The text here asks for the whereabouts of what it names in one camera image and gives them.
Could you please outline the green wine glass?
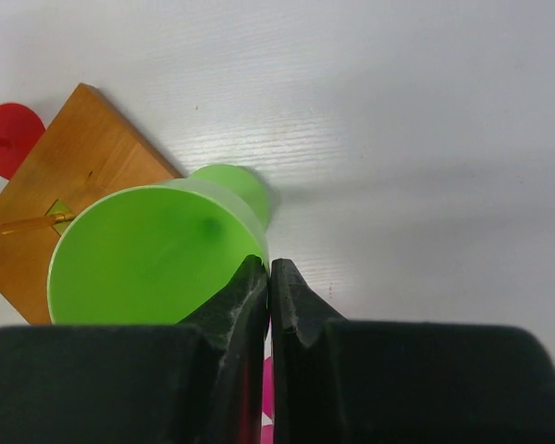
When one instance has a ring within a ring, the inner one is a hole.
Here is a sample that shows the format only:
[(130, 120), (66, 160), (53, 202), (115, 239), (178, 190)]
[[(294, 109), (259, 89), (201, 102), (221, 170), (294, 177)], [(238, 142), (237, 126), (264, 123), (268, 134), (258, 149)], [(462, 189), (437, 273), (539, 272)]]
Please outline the green wine glass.
[(269, 263), (271, 198), (249, 168), (116, 191), (84, 209), (53, 252), (55, 325), (173, 325), (221, 291), (249, 256)]

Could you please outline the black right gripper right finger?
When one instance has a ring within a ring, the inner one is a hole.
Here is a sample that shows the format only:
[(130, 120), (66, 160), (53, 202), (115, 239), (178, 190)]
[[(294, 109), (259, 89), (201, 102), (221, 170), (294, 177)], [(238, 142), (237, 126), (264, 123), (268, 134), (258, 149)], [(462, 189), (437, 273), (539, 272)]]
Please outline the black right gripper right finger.
[(270, 280), (277, 443), (555, 443), (555, 367), (518, 327), (349, 320)]

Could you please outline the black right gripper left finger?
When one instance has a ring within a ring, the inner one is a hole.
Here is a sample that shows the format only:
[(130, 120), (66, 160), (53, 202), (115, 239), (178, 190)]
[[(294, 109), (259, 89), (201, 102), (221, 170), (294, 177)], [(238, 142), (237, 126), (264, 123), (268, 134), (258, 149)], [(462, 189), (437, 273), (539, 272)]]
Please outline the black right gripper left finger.
[(173, 326), (0, 327), (0, 443), (256, 443), (268, 277)]

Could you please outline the pink wine glass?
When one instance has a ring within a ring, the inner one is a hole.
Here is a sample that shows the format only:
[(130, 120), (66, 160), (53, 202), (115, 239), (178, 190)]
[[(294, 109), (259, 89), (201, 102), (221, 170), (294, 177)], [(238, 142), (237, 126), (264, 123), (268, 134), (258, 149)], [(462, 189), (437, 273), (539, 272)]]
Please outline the pink wine glass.
[(274, 442), (274, 407), (273, 361), (271, 357), (267, 357), (263, 372), (261, 444)]

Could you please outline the red wine glass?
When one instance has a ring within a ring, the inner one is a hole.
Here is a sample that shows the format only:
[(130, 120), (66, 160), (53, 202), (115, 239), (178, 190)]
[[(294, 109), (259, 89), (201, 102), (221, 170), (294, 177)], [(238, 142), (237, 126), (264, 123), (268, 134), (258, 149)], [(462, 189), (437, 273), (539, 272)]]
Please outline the red wine glass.
[(44, 132), (45, 125), (27, 106), (0, 104), (0, 177), (14, 176)]

